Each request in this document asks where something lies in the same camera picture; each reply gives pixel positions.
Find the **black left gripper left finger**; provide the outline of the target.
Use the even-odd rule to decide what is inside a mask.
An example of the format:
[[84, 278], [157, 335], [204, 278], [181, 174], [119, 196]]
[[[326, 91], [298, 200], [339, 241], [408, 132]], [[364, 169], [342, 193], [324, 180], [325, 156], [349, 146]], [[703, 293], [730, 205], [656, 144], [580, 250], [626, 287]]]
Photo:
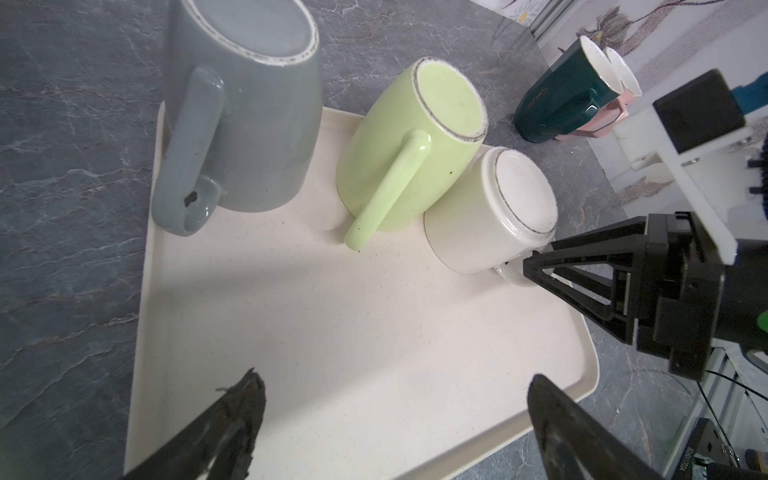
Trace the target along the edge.
[[245, 479], [266, 410], [266, 387], [250, 369], [223, 396], [125, 479]]

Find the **white mug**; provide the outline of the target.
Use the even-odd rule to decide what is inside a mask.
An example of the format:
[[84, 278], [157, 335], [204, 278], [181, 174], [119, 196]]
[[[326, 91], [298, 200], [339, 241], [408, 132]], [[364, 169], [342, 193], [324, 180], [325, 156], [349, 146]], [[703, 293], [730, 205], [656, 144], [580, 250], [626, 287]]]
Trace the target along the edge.
[[540, 168], [525, 154], [492, 147], [424, 215], [429, 244], [451, 270], [494, 270], [528, 287], [523, 260], [553, 239], [558, 206]]

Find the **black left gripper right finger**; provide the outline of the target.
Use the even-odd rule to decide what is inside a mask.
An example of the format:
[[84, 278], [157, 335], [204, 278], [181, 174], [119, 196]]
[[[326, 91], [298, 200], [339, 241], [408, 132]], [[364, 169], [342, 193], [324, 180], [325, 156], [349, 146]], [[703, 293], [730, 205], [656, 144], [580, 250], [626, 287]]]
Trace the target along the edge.
[[546, 376], [533, 376], [527, 405], [549, 479], [661, 477]]

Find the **dark green mug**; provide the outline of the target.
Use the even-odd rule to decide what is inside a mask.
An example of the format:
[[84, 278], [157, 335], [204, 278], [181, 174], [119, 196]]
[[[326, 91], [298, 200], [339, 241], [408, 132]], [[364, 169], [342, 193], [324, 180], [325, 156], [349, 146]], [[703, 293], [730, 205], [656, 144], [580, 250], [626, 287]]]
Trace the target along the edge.
[[524, 95], [514, 126], [525, 140], [546, 142], [579, 129], [622, 93], [606, 54], [580, 36]]

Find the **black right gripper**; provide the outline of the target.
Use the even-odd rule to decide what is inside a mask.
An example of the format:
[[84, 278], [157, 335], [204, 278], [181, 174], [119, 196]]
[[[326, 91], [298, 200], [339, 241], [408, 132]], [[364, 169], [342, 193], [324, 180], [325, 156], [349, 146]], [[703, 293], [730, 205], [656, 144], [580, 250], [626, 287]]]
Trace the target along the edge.
[[[556, 240], [523, 261], [523, 275], [631, 345], [631, 274], [621, 270], [634, 269], [645, 240], [636, 348], [666, 359], [671, 374], [698, 381], [710, 357], [725, 265], [695, 213], [634, 217]], [[605, 277], [573, 267], [598, 264], [620, 270]]]

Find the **pink mug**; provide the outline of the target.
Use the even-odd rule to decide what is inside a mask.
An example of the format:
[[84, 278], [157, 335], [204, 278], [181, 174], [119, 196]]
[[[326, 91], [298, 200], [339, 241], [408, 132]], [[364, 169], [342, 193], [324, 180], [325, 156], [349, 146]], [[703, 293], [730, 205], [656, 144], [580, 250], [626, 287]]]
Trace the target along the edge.
[[556, 136], [556, 140], [564, 141], [575, 137], [603, 137], [611, 133], [617, 123], [629, 116], [629, 106], [642, 97], [643, 92], [639, 81], [624, 58], [611, 47], [606, 47], [604, 53], [621, 80], [622, 93], [602, 107], [589, 122], [570, 134]]

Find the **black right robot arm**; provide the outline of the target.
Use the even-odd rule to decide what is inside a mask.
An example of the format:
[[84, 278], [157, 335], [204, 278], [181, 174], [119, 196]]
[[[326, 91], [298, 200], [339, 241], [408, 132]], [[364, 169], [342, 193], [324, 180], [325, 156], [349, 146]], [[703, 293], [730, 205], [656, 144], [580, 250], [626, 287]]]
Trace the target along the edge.
[[620, 342], [700, 380], [715, 339], [767, 349], [767, 243], [723, 263], [691, 211], [638, 216], [552, 243], [523, 274]]

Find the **light green mug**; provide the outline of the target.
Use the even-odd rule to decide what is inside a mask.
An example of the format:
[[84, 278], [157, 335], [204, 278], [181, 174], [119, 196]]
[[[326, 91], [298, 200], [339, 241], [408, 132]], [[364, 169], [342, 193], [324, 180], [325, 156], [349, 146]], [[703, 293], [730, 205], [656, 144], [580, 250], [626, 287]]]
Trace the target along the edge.
[[445, 60], [424, 57], [376, 100], [339, 162], [337, 191], [354, 221], [344, 242], [361, 250], [378, 231], [425, 213], [466, 170], [488, 131], [485, 104]]

